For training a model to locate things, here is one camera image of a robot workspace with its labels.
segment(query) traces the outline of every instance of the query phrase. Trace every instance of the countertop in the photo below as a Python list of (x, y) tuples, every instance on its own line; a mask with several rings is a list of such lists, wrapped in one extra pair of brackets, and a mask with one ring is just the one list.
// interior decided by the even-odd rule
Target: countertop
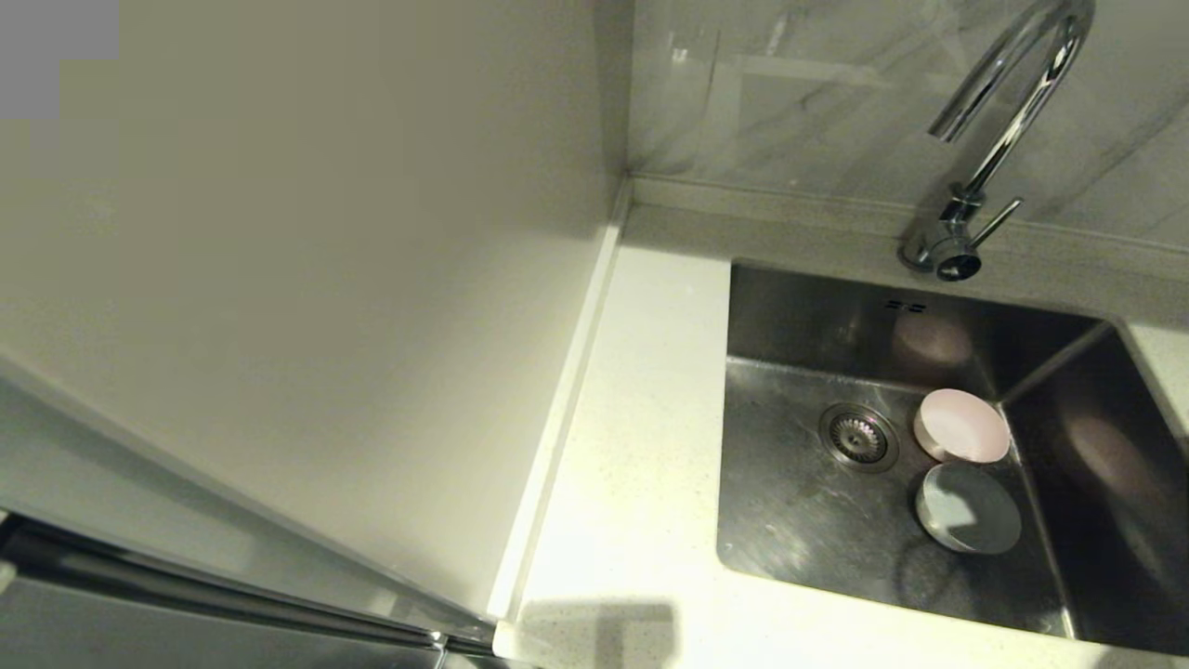
[[(728, 570), (716, 555), (731, 259), (1111, 315), (1143, 354), (1182, 438), (1189, 283), (1168, 271), (1044, 261), (1038, 245), (1013, 248), (1005, 234), (984, 252), (979, 277), (945, 286), (897, 261), (894, 234), (879, 227), (895, 212), (792, 203), (795, 210), (769, 217), (795, 222), (759, 220), (660, 207), (648, 200), (661, 195), (638, 191), (520, 614), (501, 624), (497, 652), (547, 669), (1189, 668), (1189, 658), (757, 579)], [(692, 188), (687, 198), (706, 193)], [(862, 225), (845, 223), (856, 212)], [(1153, 257), (1165, 261), (1163, 250), (1152, 253), (1140, 250), (1140, 269)]]

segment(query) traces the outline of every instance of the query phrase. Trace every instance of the drain strainer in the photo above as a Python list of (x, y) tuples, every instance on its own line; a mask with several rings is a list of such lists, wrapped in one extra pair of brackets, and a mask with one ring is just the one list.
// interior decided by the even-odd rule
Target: drain strainer
[(838, 462), (863, 472), (895, 465), (899, 444), (887, 419), (862, 405), (835, 405), (822, 415), (822, 444)]

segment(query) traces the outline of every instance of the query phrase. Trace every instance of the chrome faucet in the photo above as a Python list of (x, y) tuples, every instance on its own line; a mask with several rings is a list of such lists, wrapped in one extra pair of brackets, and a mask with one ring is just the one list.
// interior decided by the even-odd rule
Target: chrome faucet
[(990, 145), (990, 151), (969, 183), (951, 184), (952, 197), (942, 215), (921, 226), (900, 246), (900, 258), (910, 267), (936, 272), (942, 280), (962, 280), (974, 276), (982, 266), (979, 245), (1024, 203), (1024, 200), (1015, 197), (982, 231), (971, 236), (968, 223), (986, 200), (983, 188), (1069, 74), (1093, 23), (1094, 0), (1039, 0), (995, 40), (967, 75), (929, 128), (930, 134), (946, 143), (962, 134), (1008, 72), (1040, 38), (1052, 31), (1057, 32), (1036, 84), (1020, 102), (999, 139)]

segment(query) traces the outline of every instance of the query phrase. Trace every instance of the wall trim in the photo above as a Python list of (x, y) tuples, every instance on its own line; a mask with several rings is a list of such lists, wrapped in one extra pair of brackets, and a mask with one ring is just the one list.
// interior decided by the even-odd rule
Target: wall trim
[[(901, 238), (914, 219), (937, 212), (847, 197), (726, 188), (662, 176), (635, 175), (634, 202), (750, 220), (795, 222)], [(975, 222), (975, 228), (988, 217)], [(1120, 271), (1189, 280), (1189, 248), (1013, 217), (983, 246), (1046, 261), (1109, 266)]]
[(590, 360), (599, 315), (603, 311), (603, 301), (615, 269), (619, 234), (628, 220), (631, 202), (633, 181), (625, 176), (619, 182), (610, 220), (602, 231), (598, 255), (590, 283), (586, 286), (586, 296), (583, 298), (578, 324), (574, 327), (574, 337), (570, 342), (570, 351), (561, 367), (556, 391), (554, 391), (545, 429), (541, 433), (541, 442), (537, 446), (536, 456), (533, 459), (533, 468), (529, 471), (520, 509), (512, 522), (512, 530), (491, 588), (491, 597), (487, 600), (485, 613), (499, 620), (515, 620), (520, 613), (521, 595), (528, 582), (533, 554), (536, 551), (536, 542), (541, 535), (541, 526), (545, 524), (549, 494), (553, 492), (558, 465), (561, 462), (566, 437), (570, 434), (570, 424), (578, 405), (586, 362)]

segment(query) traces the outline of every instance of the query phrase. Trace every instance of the stainless steel sink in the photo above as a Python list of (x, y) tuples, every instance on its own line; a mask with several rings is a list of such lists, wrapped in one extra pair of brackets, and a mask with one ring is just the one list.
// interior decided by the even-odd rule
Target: stainless steel sink
[[(1024, 517), (1006, 554), (951, 553), (916, 519), (937, 463), (912, 417), (939, 387), (1011, 427), (1011, 454), (984, 467)], [(726, 567), (1189, 655), (1185, 447), (1109, 322), (737, 264), (725, 409)]]

